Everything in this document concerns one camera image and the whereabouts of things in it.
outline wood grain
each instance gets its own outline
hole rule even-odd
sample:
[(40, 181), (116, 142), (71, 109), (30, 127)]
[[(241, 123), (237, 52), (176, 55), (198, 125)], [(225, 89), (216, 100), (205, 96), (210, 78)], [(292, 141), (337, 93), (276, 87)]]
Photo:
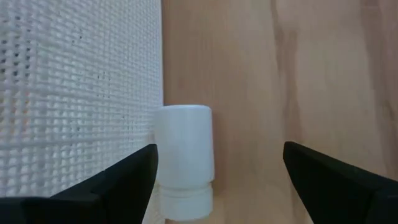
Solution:
[(215, 211), (190, 223), (311, 223), (287, 140), (398, 179), (395, 0), (162, 7), (165, 103), (214, 111)]

